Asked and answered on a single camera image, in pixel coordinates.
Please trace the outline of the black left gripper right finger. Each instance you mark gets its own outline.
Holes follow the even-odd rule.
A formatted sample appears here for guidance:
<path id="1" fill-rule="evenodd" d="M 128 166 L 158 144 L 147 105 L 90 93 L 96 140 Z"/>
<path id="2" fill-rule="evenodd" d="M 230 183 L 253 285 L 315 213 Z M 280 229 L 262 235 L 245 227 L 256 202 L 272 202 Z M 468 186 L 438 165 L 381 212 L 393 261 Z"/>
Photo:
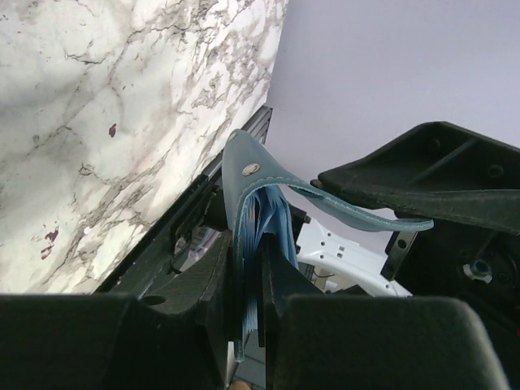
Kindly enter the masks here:
<path id="1" fill-rule="evenodd" d="M 269 389 L 506 389 L 479 316 L 443 297 L 326 294 L 266 234 L 259 336 Z"/>

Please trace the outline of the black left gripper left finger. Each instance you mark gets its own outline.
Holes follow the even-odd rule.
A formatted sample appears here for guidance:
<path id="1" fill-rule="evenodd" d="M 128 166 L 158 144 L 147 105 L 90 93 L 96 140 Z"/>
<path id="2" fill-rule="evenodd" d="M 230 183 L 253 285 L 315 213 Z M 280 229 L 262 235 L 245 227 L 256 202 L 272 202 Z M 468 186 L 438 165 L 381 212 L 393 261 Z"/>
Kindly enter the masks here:
<path id="1" fill-rule="evenodd" d="M 231 236 L 149 296 L 4 295 L 4 389 L 221 389 Z"/>

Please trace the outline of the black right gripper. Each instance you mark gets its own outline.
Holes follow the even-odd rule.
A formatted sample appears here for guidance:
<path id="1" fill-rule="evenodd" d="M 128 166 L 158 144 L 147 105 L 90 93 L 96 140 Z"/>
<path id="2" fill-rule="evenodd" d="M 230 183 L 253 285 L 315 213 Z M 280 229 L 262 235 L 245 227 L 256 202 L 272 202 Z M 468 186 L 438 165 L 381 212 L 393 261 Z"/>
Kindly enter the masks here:
<path id="1" fill-rule="evenodd" d="M 519 299 L 517 147 L 453 123 L 422 123 L 318 181 L 355 206 L 480 226 L 394 233 L 387 280 L 414 295 Z"/>

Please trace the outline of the blue leather card holder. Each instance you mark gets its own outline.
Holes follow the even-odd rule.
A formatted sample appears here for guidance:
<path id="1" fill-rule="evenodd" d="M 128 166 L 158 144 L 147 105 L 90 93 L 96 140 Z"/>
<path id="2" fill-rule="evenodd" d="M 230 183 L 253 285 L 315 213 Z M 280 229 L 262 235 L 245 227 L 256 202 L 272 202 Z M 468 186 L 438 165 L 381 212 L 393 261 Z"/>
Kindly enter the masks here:
<path id="1" fill-rule="evenodd" d="M 223 199 L 227 225 L 232 230 L 233 277 L 239 320 L 233 336 L 235 359 L 245 354 L 245 339 L 258 329 L 254 291 L 254 259 L 263 235 L 275 237 L 286 261 L 322 268 L 357 283 L 373 297 L 407 297 L 409 291 L 380 275 L 384 259 L 358 243 L 336 235 L 316 219 L 293 234 L 291 212 L 281 186 L 305 197 L 320 210 L 364 232 L 423 232 L 430 219 L 386 219 L 354 206 L 304 182 L 280 165 L 249 133 L 235 130 L 227 139 L 222 164 Z"/>

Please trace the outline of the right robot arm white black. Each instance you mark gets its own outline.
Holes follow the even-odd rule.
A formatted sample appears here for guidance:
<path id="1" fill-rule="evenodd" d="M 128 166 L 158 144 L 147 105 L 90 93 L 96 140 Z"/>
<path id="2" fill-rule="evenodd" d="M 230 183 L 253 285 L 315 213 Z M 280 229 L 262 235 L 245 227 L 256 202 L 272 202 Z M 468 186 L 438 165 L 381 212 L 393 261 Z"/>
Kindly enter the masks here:
<path id="1" fill-rule="evenodd" d="M 452 123 L 423 123 L 312 185 L 433 227 L 395 231 L 384 254 L 376 254 L 308 219 L 297 240 L 303 262 L 376 295 L 441 295 L 517 309 L 517 147 Z"/>

